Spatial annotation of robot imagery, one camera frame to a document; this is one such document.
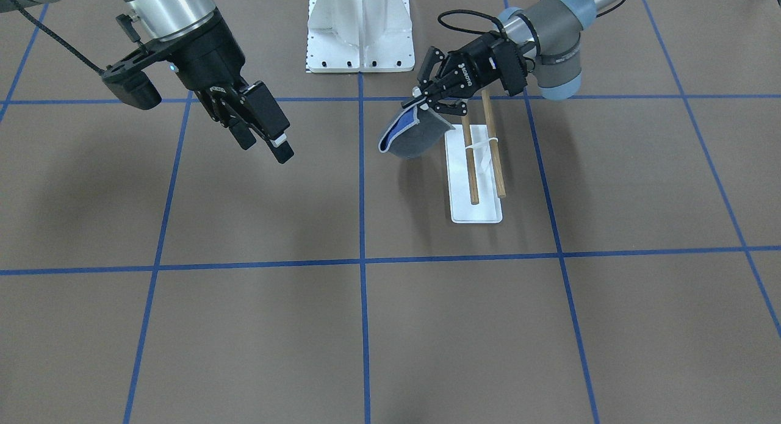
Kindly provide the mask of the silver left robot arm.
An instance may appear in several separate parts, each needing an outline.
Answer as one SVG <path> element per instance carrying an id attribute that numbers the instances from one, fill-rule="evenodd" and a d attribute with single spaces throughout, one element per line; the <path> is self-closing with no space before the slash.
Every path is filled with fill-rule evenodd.
<path id="1" fill-rule="evenodd" d="M 528 8 L 508 8 L 499 16 L 480 13 L 491 31 L 472 33 L 455 51 L 430 47 L 417 85 L 401 112 L 429 110 L 464 116 L 466 101 L 492 82 L 518 95 L 527 77 L 536 79 L 545 99 L 563 101 L 580 88 L 581 35 L 597 18 L 625 0 L 539 0 Z"/>

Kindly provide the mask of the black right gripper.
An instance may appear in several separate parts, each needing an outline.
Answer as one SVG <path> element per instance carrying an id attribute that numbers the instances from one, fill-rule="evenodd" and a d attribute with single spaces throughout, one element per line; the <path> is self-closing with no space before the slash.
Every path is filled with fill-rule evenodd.
<path id="1" fill-rule="evenodd" d="M 286 135 L 290 121 L 264 82 L 249 87 L 242 77 L 245 54 L 222 13 L 213 13 L 206 24 L 190 32 L 168 61 L 178 68 L 184 87 L 201 95 L 212 121 L 228 129 L 240 148 L 246 151 L 260 137 L 277 162 L 293 157 Z"/>

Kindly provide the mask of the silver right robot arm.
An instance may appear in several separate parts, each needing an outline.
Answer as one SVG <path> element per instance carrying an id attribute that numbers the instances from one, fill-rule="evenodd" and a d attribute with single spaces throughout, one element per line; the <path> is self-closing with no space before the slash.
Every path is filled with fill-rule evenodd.
<path id="1" fill-rule="evenodd" d="M 213 0 L 123 0 L 126 11 L 115 20 L 136 49 L 106 67 L 95 65 L 28 12 L 59 1 L 2 0 L 2 11 L 16 10 L 64 46 L 123 104 L 140 110 L 158 106 L 162 97 L 145 69 L 167 62 L 212 121 L 228 129 L 242 149 L 262 140 L 279 163 L 295 154 L 286 135 L 287 116 L 264 82 L 242 77 L 245 54 Z"/>

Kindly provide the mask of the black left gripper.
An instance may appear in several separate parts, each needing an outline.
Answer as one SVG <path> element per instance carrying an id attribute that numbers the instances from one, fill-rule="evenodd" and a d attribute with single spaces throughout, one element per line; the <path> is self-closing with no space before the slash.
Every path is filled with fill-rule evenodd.
<path id="1" fill-rule="evenodd" d="M 498 33 L 484 33 L 456 51 L 430 46 L 412 96 L 403 107 L 421 105 L 441 115 L 466 116 L 467 101 L 494 81 L 508 96 L 527 87 L 527 66 L 517 43 Z"/>

